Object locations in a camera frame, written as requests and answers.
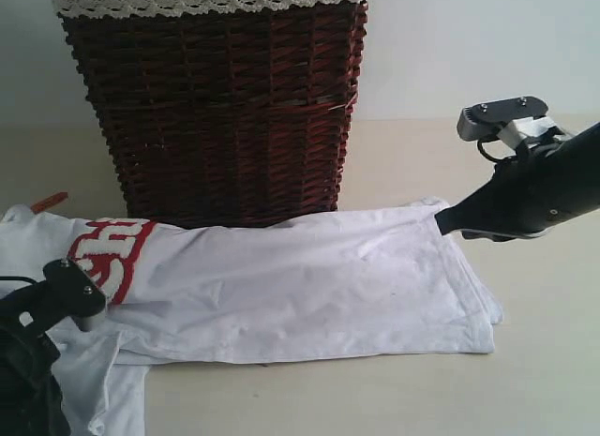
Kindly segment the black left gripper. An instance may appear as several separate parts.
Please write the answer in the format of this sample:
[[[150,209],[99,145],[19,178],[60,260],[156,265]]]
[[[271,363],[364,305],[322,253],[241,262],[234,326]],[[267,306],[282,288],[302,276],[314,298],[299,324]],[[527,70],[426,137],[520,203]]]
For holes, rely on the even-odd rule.
[[[52,373],[60,353],[38,306],[44,281],[29,280],[1,299],[1,433],[69,435],[63,394]]]

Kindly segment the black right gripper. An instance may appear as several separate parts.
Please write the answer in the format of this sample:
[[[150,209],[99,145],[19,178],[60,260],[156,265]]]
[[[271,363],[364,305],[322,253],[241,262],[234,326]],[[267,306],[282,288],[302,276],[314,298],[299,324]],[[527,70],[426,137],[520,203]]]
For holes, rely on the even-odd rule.
[[[435,215],[441,234],[467,238],[535,238],[599,209],[599,146],[562,145],[514,163],[462,202]]]

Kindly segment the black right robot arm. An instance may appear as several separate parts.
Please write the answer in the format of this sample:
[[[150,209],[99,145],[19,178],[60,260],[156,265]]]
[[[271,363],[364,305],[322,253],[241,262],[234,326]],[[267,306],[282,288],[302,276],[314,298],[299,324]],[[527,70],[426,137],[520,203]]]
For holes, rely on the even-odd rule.
[[[599,209],[599,126],[563,143],[519,148],[490,180],[435,221],[443,235],[494,242],[532,239]]]

